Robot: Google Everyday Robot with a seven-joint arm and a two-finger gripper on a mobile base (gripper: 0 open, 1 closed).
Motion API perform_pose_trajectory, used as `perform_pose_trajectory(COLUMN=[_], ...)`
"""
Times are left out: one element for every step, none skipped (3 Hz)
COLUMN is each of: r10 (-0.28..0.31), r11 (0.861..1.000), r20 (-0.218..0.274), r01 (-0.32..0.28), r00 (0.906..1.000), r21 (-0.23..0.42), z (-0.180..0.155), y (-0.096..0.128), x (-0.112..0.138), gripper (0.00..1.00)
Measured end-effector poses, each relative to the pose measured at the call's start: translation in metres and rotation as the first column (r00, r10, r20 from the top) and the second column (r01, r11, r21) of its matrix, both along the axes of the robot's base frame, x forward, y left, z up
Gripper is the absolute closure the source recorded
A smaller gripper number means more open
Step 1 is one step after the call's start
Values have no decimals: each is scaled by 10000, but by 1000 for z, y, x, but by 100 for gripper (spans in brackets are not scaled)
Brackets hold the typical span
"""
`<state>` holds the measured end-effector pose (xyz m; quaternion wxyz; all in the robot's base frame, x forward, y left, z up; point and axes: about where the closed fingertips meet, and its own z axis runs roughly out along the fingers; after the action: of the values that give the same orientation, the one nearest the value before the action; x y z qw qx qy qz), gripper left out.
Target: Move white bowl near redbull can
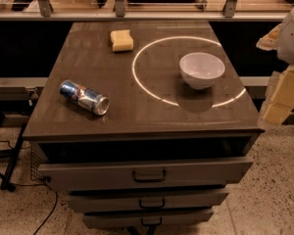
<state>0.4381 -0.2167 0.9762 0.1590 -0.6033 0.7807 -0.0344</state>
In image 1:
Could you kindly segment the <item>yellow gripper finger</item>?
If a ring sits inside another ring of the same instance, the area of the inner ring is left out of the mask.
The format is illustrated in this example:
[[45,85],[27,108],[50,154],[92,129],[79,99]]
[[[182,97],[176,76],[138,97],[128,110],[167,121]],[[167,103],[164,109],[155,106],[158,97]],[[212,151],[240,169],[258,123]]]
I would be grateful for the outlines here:
[[274,72],[269,79],[266,100],[262,104],[260,122],[264,125],[282,125],[294,110],[294,66],[283,72]]

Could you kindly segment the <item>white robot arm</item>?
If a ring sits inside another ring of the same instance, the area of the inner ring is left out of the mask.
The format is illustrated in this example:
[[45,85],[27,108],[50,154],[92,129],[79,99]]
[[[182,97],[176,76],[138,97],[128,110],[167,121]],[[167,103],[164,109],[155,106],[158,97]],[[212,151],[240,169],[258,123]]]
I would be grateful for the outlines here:
[[277,58],[288,64],[279,76],[272,76],[266,100],[261,109],[261,121],[281,125],[294,110],[294,8],[282,23],[259,39],[256,47],[277,52]]

